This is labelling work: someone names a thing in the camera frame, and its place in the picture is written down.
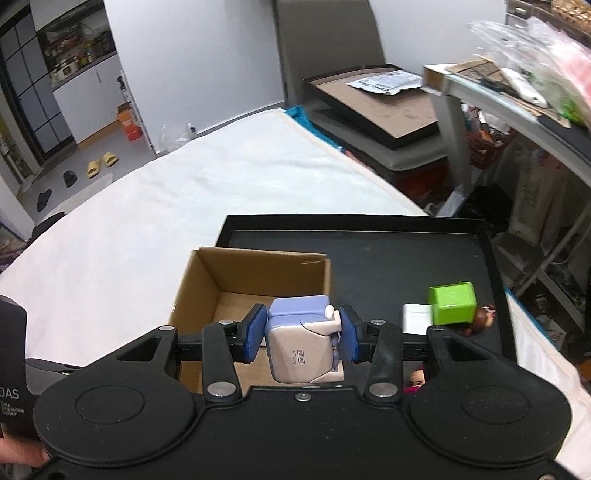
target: blue gripper pad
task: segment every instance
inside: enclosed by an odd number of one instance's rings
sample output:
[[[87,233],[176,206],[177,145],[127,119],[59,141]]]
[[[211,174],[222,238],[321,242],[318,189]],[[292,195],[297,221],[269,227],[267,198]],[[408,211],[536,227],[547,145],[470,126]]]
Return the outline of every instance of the blue gripper pad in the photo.
[[[249,315],[252,313],[254,313],[254,317],[250,319],[246,328],[246,342],[244,343],[244,358],[250,362],[254,362],[258,349],[261,346],[262,338],[265,336],[267,307],[260,305],[257,312],[251,310]]]
[[[340,343],[345,349],[347,358],[352,362],[359,357],[359,344],[357,343],[357,330],[351,318],[343,307],[339,308],[340,313]]]

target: open cardboard box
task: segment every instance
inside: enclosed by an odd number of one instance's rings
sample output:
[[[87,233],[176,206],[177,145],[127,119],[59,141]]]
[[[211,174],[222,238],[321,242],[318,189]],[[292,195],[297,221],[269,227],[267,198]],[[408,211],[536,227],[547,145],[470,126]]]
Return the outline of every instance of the open cardboard box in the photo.
[[[179,334],[200,332],[212,322],[242,321],[255,303],[278,297],[330,294],[330,260],[323,254],[201,247],[191,252],[169,325]],[[235,364],[243,392],[252,385],[281,385],[273,380],[267,352]],[[181,383],[201,392],[201,362],[183,362]]]

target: gray floor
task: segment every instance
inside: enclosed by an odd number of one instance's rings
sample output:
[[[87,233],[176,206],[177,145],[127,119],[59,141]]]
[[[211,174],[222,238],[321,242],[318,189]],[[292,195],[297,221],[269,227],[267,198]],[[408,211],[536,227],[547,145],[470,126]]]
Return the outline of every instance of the gray floor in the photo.
[[[88,163],[92,160],[101,158],[107,152],[112,152],[117,155],[119,161],[111,168],[107,168],[105,163],[102,163],[98,175],[90,180],[86,178]],[[108,173],[112,173],[113,181],[117,181],[121,177],[127,175],[130,171],[146,165],[146,163],[153,159],[155,159],[155,155],[148,148],[143,137],[130,142],[127,140],[123,130],[117,130],[84,150],[77,148],[71,157],[65,159],[49,173],[35,181],[33,185],[22,194],[22,196],[19,196],[19,200],[35,224],[38,224],[48,212],[51,212],[51,210],[61,202],[67,200],[75,193],[78,193],[93,181]],[[72,170],[78,176],[76,183],[69,189],[66,188],[62,176],[67,170]],[[47,189],[52,190],[51,197],[49,198],[47,206],[38,213],[38,195]]]

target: small doll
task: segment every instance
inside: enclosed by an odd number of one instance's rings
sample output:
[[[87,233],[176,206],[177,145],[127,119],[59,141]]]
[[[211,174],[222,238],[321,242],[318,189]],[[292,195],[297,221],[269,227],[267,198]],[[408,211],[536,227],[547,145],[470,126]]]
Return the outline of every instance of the small doll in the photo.
[[[404,393],[415,393],[419,388],[425,384],[425,373],[423,369],[415,370],[408,376],[410,387],[405,387]]]

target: white cabinet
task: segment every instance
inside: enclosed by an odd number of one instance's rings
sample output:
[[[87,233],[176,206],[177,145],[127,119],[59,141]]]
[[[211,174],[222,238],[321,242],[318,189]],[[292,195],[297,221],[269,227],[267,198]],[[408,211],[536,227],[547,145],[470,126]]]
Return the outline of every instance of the white cabinet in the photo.
[[[105,97],[105,105],[111,111],[111,122],[113,122],[117,117],[117,107],[124,102],[119,88],[119,82],[117,81],[117,77],[121,76],[119,56],[114,55],[102,61],[95,67],[95,70],[99,78],[100,89]]]
[[[77,143],[117,120],[117,107],[123,103],[119,75],[121,64],[114,55],[53,92]]]
[[[31,0],[31,13],[35,30],[39,31],[49,22],[62,16],[67,11],[77,7],[84,1],[81,0]]]

